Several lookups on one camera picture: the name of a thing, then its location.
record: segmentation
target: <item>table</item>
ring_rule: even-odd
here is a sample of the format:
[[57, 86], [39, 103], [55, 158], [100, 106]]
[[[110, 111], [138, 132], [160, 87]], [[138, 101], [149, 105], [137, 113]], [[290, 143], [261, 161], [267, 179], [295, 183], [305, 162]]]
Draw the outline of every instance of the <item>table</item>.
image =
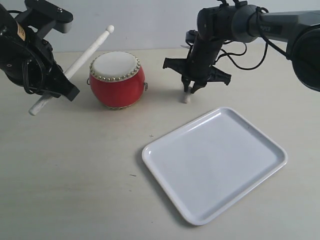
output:
[[[234, 44], [228, 50], [240, 52]], [[264, 45], [236, 58], [252, 67]], [[71, 81], [73, 102], [53, 99], [37, 116], [39, 98], [0, 73], [0, 239], [4, 240], [314, 240], [320, 236], [320, 93], [303, 86], [272, 48], [264, 64], [210, 83], [182, 103], [180, 76], [165, 57], [187, 49], [129, 51], [140, 58], [149, 88], [123, 110], [103, 107], [86, 81], [90, 62]], [[66, 69], [80, 52], [56, 53]], [[218, 107], [230, 107], [281, 145], [288, 163], [207, 225], [185, 222], [142, 162], [145, 145]]]

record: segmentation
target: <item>drum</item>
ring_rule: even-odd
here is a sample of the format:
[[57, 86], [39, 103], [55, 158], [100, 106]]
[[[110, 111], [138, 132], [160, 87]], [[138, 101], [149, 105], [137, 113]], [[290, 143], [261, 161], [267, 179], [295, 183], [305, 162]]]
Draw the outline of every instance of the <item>drum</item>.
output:
[[90, 65], [89, 82], [96, 98], [112, 109], [131, 106], [148, 89], [139, 59], [122, 51], [97, 57]]

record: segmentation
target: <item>plastic tray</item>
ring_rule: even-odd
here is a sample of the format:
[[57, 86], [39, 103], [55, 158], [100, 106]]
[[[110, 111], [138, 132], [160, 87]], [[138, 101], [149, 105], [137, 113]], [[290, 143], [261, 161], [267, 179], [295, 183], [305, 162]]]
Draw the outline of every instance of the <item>plastic tray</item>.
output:
[[221, 107], [147, 145], [142, 158], [181, 215], [204, 225], [287, 163], [287, 153]]

